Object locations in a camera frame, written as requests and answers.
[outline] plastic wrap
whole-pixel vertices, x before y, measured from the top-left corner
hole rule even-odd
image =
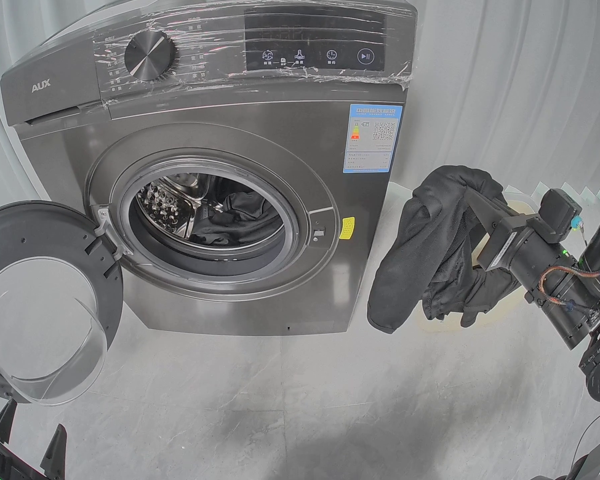
[[[266,26],[258,26],[267,20]],[[240,0],[180,6],[96,32],[98,84],[107,105],[163,92],[232,87],[245,80],[252,86],[254,79],[407,88],[415,27],[416,11],[405,2],[389,6],[360,1]],[[125,68],[128,44],[147,30],[165,33],[175,46],[172,66],[149,82],[136,79]],[[269,43],[278,50],[258,50]],[[290,49],[297,50],[296,55],[283,57]]]

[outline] yellow warning sticker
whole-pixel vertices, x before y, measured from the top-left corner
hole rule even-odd
[[[340,233],[340,240],[349,240],[353,235],[353,228],[355,228],[355,226],[355,217],[345,217],[342,219],[342,232]]]

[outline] rotary knob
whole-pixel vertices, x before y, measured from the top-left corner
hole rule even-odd
[[[138,32],[125,50],[125,66],[129,74],[148,82],[160,78],[173,64],[176,48],[164,32]]]

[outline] qr code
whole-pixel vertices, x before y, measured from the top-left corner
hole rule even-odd
[[[395,121],[376,121],[374,140],[392,140],[395,137]]]

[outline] energy label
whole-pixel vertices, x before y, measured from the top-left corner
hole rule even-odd
[[[401,116],[400,105],[351,105],[343,172],[389,172]]]

